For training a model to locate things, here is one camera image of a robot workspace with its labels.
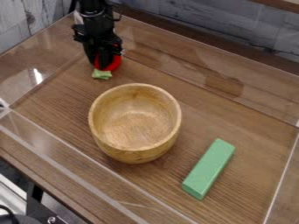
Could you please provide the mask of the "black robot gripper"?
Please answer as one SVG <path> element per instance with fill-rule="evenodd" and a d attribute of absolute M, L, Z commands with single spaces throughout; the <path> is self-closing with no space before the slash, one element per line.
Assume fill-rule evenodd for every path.
<path fill-rule="evenodd" d="M 83 44 L 88 61 L 95 62 L 98 56 L 99 68 L 104 70 L 115 55 L 122 55 L 123 40 L 115 34 L 114 4 L 108 0 L 76 0 L 82 24 L 75 24 L 74 39 Z"/>

